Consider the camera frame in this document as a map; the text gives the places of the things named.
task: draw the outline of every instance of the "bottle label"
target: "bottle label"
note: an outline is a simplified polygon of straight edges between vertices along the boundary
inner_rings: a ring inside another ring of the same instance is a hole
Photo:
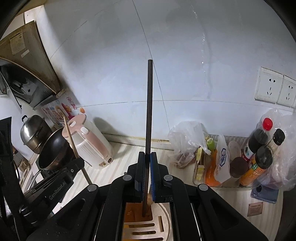
[[[245,148],[242,150],[242,158],[249,161],[252,156],[254,156],[254,153],[250,150],[249,143],[247,143]]]
[[[239,183],[243,186],[248,186],[257,177],[259,177],[262,173],[266,171],[265,169],[261,169],[260,167],[258,167],[255,161],[255,156],[252,157],[252,159],[249,162],[249,165],[251,166],[251,168],[239,180]]]

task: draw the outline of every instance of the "orange package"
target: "orange package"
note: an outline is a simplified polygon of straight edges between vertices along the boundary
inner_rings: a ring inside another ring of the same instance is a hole
[[[221,185],[221,183],[216,181],[214,177],[214,172],[216,169],[216,155],[217,155],[217,150],[215,150],[213,155],[211,155],[211,165],[209,168],[207,168],[205,173],[205,184],[207,184],[210,187],[218,187]]]

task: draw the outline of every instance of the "soy sauce bottle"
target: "soy sauce bottle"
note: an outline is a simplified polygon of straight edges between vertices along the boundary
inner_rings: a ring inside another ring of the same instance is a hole
[[[247,162],[253,157],[253,155],[257,152],[257,150],[266,145],[268,142],[268,134],[273,126],[272,120],[269,118],[265,118],[263,120],[261,128],[256,129],[244,149],[242,149],[242,158]]]
[[[284,132],[277,129],[272,140],[266,146],[261,146],[251,158],[251,168],[239,180],[240,185],[248,186],[271,166],[274,153],[284,140]]]

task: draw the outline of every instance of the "red bottle cap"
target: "red bottle cap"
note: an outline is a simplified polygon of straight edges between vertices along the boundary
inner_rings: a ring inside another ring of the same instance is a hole
[[[270,131],[273,126],[272,120],[269,118],[265,118],[262,123],[262,127],[266,131]]]

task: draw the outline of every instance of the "pot lid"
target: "pot lid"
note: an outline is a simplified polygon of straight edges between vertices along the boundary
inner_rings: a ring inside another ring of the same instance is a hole
[[[24,122],[24,125],[20,130],[20,137],[24,144],[27,144],[28,141],[35,135],[43,121],[44,119],[42,117],[33,115]]]
[[[68,122],[68,126],[69,126],[69,130],[71,135],[73,135],[76,132],[76,125],[83,125],[85,123],[86,120],[86,115],[85,114],[79,114],[77,116],[74,116],[69,122]],[[67,129],[66,127],[64,127],[62,135],[64,138],[69,137],[68,133],[67,133]]]

